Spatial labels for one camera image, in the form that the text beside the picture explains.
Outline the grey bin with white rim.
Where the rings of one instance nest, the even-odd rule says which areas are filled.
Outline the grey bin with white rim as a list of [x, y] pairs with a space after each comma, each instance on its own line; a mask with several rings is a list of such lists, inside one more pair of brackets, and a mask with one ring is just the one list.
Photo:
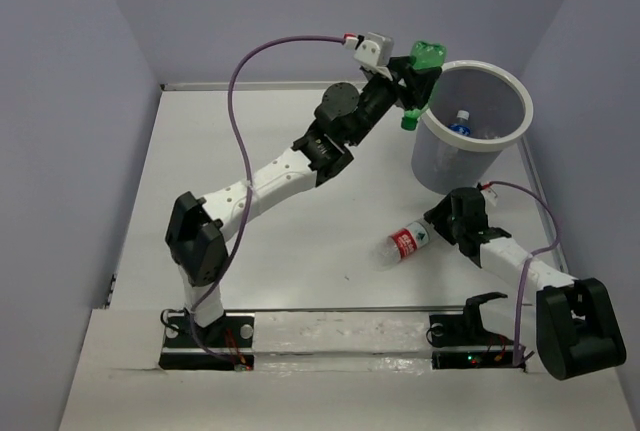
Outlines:
[[[469, 137], [448, 129], [459, 110], [470, 114]], [[533, 116], [529, 91], [510, 72], [476, 60], [445, 63], [418, 121], [411, 156], [415, 178], [440, 195], [475, 185], [498, 156], [523, 137]], [[487, 124], [499, 127], [503, 137], [472, 137], [475, 128]]]

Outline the large blue-label clear bottle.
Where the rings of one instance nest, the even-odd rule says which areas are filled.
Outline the large blue-label clear bottle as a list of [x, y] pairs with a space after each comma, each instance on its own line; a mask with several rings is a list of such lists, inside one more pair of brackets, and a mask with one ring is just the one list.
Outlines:
[[469, 112], [459, 110], [455, 119], [449, 124], [448, 129], [456, 134], [469, 137], [471, 135]]

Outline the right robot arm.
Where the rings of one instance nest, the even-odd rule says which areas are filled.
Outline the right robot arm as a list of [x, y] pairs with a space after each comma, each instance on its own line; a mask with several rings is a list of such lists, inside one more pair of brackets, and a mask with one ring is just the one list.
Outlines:
[[604, 283], [577, 279], [537, 258], [510, 233], [489, 224], [482, 187], [449, 192], [424, 213], [432, 229], [478, 268], [517, 290], [512, 362], [535, 353], [549, 374], [567, 380], [626, 362], [627, 351]]

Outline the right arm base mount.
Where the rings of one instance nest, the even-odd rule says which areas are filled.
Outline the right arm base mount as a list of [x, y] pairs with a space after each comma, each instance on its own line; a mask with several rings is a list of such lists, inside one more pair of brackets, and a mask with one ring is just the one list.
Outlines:
[[425, 332], [435, 370], [519, 369], [514, 363], [513, 300], [501, 292], [468, 298], [459, 310], [429, 314]]

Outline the green plastic bottle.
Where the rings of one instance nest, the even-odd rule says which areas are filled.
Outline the green plastic bottle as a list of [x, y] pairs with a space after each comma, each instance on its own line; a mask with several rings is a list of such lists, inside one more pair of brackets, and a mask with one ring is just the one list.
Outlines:
[[[446, 59], [447, 48], [439, 43], [416, 41], [411, 49], [410, 58], [415, 70], [423, 70], [432, 67], [441, 67]], [[401, 120], [401, 128], [414, 131], [418, 120], [424, 113], [426, 105], [406, 109]]]

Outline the red-label clear bottle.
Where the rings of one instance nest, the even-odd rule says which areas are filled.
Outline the red-label clear bottle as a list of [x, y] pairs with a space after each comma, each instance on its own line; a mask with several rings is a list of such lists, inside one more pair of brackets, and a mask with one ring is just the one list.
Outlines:
[[384, 237], [372, 248], [373, 266], [376, 270], [387, 270], [417, 251], [426, 247], [433, 239], [433, 226], [420, 218]]

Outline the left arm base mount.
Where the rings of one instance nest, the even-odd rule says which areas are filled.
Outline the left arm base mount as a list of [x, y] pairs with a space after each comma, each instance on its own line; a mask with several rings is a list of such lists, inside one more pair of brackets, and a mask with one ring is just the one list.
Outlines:
[[159, 367], [176, 371], [251, 371], [254, 368], [255, 314], [225, 312], [213, 324], [195, 326], [199, 342], [192, 336], [186, 310], [165, 309]]

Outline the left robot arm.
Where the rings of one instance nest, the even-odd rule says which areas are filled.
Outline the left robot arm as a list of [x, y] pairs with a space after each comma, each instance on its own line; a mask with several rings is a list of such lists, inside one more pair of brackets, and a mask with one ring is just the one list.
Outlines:
[[444, 57], [413, 53], [368, 71], [363, 89], [339, 82], [327, 88], [305, 133], [247, 179], [214, 193], [186, 192], [173, 206], [165, 242], [179, 266], [189, 320], [186, 332], [209, 346], [221, 334], [224, 308], [219, 284], [230, 267], [246, 225], [284, 200], [326, 183], [353, 160], [359, 145], [394, 106], [423, 110], [442, 73]]

